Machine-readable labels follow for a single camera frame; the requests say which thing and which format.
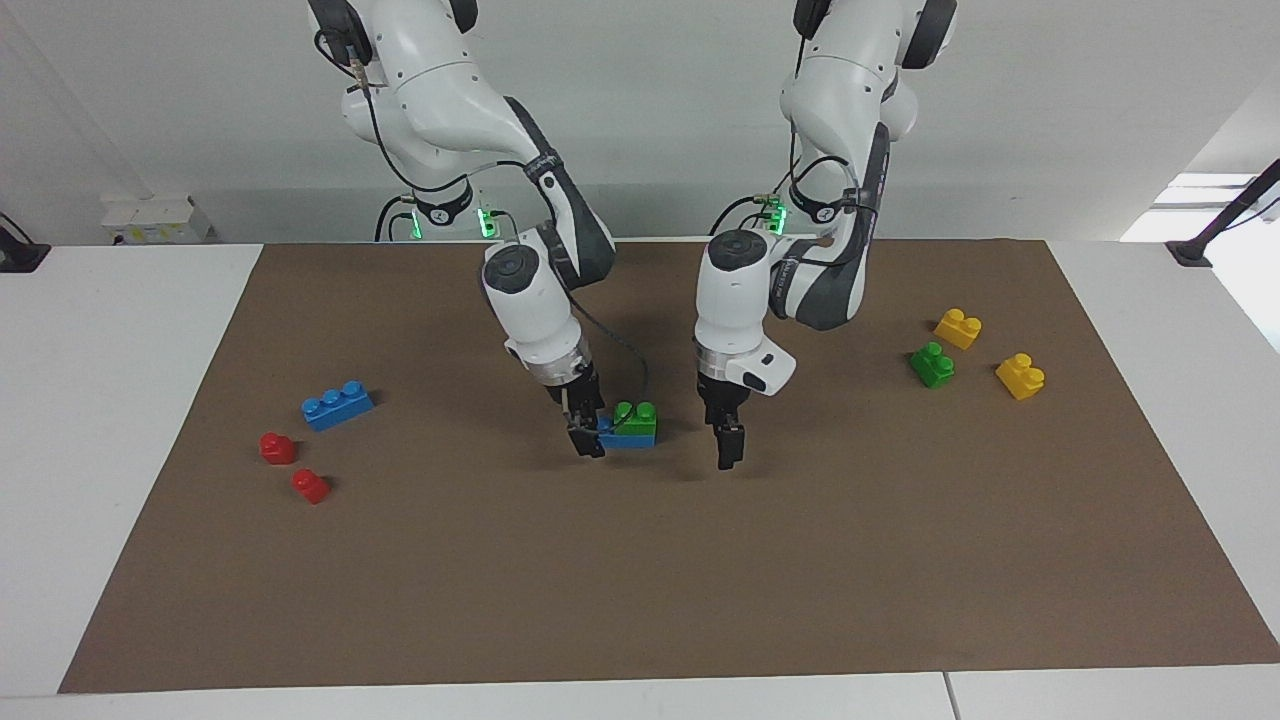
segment blue brick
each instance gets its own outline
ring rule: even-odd
[[[302,402],[302,418],[312,430],[320,432],[372,409],[374,401],[365,392],[365,386],[358,380],[351,380],[342,386],[340,391],[329,389],[319,398],[306,398]]]
[[[644,450],[655,445],[655,436],[600,436],[600,447],[604,450]]]
[[[613,418],[602,416],[595,425],[600,430],[600,447],[604,450],[645,450],[657,443],[657,436],[616,436]]]

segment yellow block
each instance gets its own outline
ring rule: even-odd
[[[996,377],[1016,400],[1027,400],[1044,387],[1044,370],[1032,366],[1032,356],[1019,352],[996,368]]]
[[[933,334],[960,350],[969,350],[969,346],[973,345],[973,341],[978,340],[978,333],[980,332],[982,320],[978,318],[965,318],[964,310],[959,307],[947,310],[946,315],[942,315],[942,322],[938,323],[938,327],[933,328]]]

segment brown mat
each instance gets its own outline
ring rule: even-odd
[[[727,474],[699,252],[625,245],[581,293],[660,413],[655,450],[590,461],[503,352],[479,246],[268,247],[61,691],[1280,661],[1043,243],[879,242],[852,324],[772,324],[800,369]],[[952,305],[986,329],[927,391],[905,354]],[[1048,374],[1025,402],[992,373],[1015,351]],[[378,407],[308,432],[298,402],[348,378]]]

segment green block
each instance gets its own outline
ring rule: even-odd
[[[655,436],[658,434],[658,410],[653,402],[641,402],[636,406],[635,415],[626,423],[622,418],[631,411],[630,402],[620,402],[613,409],[613,434],[616,436]]]
[[[911,356],[911,369],[929,389],[947,384],[956,374],[956,364],[942,354],[942,346],[931,342]]]

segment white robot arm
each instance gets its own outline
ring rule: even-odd
[[[950,42],[955,12],[956,0],[797,0],[804,51],[781,105],[806,167],[792,170],[790,197],[831,242],[737,229],[707,246],[694,341],[698,393],[722,470],[742,459],[739,406],[751,391],[774,395],[796,368],[764,334],[765,313],[818,331],[858,313],[890,142],[911,129],[919,106],[900,70],[933,63]],[[808,193],[800,190],[806,178]]]
[[[613,238],[532,117],[495,92],[471,58],[462,36],[475,24],[475,0],[375,0],[364,18],[347,0],[308,3],[317,45],[323,38],[357,81],[343,115],[388,154],[429,222],[451,224],[471,201],[470,183],[462,195],[452,190],[471,152],[511,158],[506,164],[518,164],[541,193],[552,220],[490,247],[481,284],[508,351],[562,407],[577,452],[603,456],[599,377],[567,292],[608,275]]]

